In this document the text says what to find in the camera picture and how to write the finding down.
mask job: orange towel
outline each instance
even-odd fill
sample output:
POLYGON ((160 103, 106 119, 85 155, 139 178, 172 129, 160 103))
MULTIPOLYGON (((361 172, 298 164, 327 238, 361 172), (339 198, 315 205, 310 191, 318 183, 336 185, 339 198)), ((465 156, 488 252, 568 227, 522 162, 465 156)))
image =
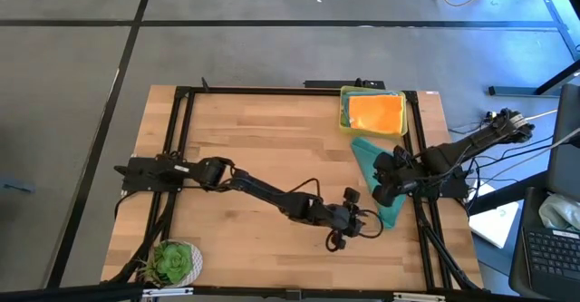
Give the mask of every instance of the orange towel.
POLYGON ((351 127, 384 134, 401 134, 402 104, 401 96, 383 94, 349 97, 351 127))

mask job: green towel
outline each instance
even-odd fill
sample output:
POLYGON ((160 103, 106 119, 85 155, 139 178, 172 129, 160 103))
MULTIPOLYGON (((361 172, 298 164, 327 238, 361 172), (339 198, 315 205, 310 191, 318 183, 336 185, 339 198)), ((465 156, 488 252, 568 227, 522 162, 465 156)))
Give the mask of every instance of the green towel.
MULTIPOLYGON (((379 153, 387 152, 392 154, 390 151, 385 151, 374 144, 370 143, 368 140, 363 138, 354 138, 353 142, 351 143, 351 149, 353 149, 354 157, 356 161, 359 163, 359 167, 361 168, 362 175, 366 180, 366 184, 369 188, 369 192, 372 194, 374 188, 379 185, 379 181, 377 181, 372 175, 375 172, 374 167, 372 164, 374 160, 377 158, 379 153)), ((405 201, 407 196, 402 194, 395 198, 392 206, 384 207, 375 201, 377 206, 379 217, 384 224, 386 229, 392 229, 395 226, 397 221, 397 216, 399 216, 399 212, 401 211, 402 203, 405 201)))

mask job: concrete floor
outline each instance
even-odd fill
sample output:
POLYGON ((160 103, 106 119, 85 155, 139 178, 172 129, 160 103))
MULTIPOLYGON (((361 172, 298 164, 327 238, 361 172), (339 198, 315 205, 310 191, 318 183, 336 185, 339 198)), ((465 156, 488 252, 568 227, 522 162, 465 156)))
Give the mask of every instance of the concrete floor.
MULTIPOLYGON (((478 0, 461 8, 440 0, 321 1, 150 0, 145 18, 551 20, 542 0, 478 0)), ((138 3, 0 0, 0 19, 131 19, 138 3)), ((577 23, 569 28, 575 37, 577 23)), ((34 195, 0 194, 0 291, 44 284, 128 32, 0 27, 0 174, 37 187, 34 195)), ((571 62, 552 30, 141 28, 63 284, 99 281, 121 185, 112 166, 131 155, 152 84, 199 85, 205 76, 210 85, 296 87, 306 79, 373 78, 393 89, 440 91, 449 126, 458 126, 502 107, 527 115, 554 109, 557 100, 492 98, 485 90, 536 86, 571 62)), ((554 119, 537 121, 535 140, 551 135, 554 119)), ((546 164, 543 156, 504 178, 522 179, 546 164)), ((482 176, 506 167, 495 166, 482 176)), ((486 287, 507 292, 505 278, 482 272, 486 287)))

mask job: yellow tray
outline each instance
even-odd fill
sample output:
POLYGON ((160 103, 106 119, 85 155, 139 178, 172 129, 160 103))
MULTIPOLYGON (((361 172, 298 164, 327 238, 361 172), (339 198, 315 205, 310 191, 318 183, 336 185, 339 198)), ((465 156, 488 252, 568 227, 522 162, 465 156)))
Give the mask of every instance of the yellow tray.
POLYGON ((341 88, 341 98, 340 99, 341 99, 340 100, 340 110, 338 111, 339 112, 338 127, 341 129, 341 132, 352 134, 352 135, 371 135, 371 136, 392 137, 392 138, 400 138, 401 136, 403 136, 407 133, 407 130, 408 130, 407 97, 405 97, 405 93, 391 91, 391 90, 377 90, 377 89, 369 89, 369 88, 344 86, 341 88), (353 128, 348 126, 348 122, 346 121, 346 118, 344 117, 344 113, 343 113, 343 108, 344 108, 343 107, 343 95, 345 93, 352 93, 352 92, 377 92, 377 93, 380 93, 380 92, 385 92, 385 91, 397 93, 398 95, 400 95, 402 97, 402 129, 401 129, 401 134, 384 134, 384 133, 378 133, 378 132, 373 132, 373 131, 368 131, 368 130, 353 129, 353 128))

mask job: teal cloth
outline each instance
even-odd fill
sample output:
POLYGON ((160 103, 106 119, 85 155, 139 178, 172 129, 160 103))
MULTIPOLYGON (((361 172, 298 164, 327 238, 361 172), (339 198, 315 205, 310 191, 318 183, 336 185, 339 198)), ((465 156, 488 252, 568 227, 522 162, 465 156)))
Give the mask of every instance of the teal cloth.
POLYGON ((362 95, 399 95, 396 92, 391 92, 391 91, 377 91, 377 92, 349 92, 349 93, 345 93, 343 94, 343 96, 341 97, 341 104, 343 105, 343 118, 341 118, 341 121, 344 120, 344 122, 341 122, 343 124, 343 126, 346 127, 351 127, 351 118, 349 117, 349 110, 348 110, 348 100, 349 98, 351 98, 352 96, 362 96, 362 95))
MULTIPOLYGON (((374 188, 379 185, 379 181, 377 181, 372 175, 374 174, 375 170, 372 164, 374 160, 377 158, 379 153, 387 152, 392 154, 390 151, 385 151, 374 144, 370 143, 368 140, 363 138, 354 138, 353 142, 351 143, 351 149, 353 150, 354 157, 356 161, 359 163, 359 167, 361 168, 362 175, 366 180, 366 184, 369 188, 369 192, 372 194, 374 188)), ((392 229, 395 226, 397 221, 397 217, 399 216, 399 212, 401 211, 402 204, 405 201, 406 195, 400 195, 395 198, 392 206, 384 207, 375 201, 375 205, 377 206, 379 217, 381 218, 382 224, 386 229, 392 229)))

